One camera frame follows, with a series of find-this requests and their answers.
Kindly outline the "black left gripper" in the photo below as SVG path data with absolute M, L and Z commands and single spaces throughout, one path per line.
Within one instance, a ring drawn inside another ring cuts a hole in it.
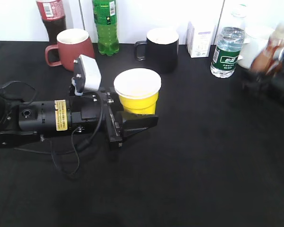
M 76 149 L 86 149 L 98 132 L 104 132 L 110 149 L 122 147 L 123 140 L 158 124 L 155 114 L 135 114 L 122 111 L 115 89 L 100 87 L 96 92 L 75 95 L 75 87 L 69 90 L 71 129 L 76 134 L 89 134 L 79 141 Z

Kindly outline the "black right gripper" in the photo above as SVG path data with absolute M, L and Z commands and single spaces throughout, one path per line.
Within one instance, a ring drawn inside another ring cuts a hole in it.
M 284 47 L 275 52 L 273 61 L 267 74 L 243 70 L 242 88 L 257 95 L 265 95 L 284 105 Z

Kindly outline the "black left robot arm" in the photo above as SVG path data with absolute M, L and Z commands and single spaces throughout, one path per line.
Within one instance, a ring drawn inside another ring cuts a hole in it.
M 24 102 L 0 93 L 0 148 L 15 148 L 52 137 L 71 134 L 90 136 L 75 145 L 78 152 L 91 145 L 95 134 L 106 133 L 116 149 L 131 136 L 155 127 L 155 114 L 135 114 L 125 110 L 113 91 L 91 91 L 76 96 L 70 87 L 67 99 Z

